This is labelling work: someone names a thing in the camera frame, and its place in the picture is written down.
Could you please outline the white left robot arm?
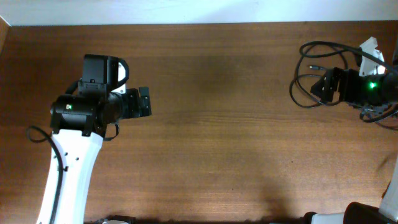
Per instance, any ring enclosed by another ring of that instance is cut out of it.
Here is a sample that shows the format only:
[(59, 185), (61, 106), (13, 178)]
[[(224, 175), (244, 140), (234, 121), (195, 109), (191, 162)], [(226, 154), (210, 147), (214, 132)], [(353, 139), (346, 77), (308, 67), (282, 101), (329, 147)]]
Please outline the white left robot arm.
[(120, 131), (122, 119), (150, 116), (149, 88), (126, 87), (129, 66), (118, 57), (86, 54), (83, 76), (51, 105), (51, 133), (43, 135), (52, 149), (37, 223), (83, 223), (91, 174), (106, 141), (107, 127)]

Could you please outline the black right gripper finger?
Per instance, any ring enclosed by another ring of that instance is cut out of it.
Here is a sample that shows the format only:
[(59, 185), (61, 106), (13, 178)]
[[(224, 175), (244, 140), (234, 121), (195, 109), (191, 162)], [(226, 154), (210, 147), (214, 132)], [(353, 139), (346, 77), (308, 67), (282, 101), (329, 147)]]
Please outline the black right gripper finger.
[(333, 101), (335, 92), (338, 90), (338, 85), (341, 78), (334, 75), (323, 75), (319, 81), (312, 85), (310, 93), (317, 96), (322, 103), (340, 103), (337, 99)]
[(324, 77), (341, 78), (343, 76), (344, 72), (345, 72), (345, 70), (342, 68), (338, 68), (338, 67), (328, 68), (328, 69), (326, 69)]

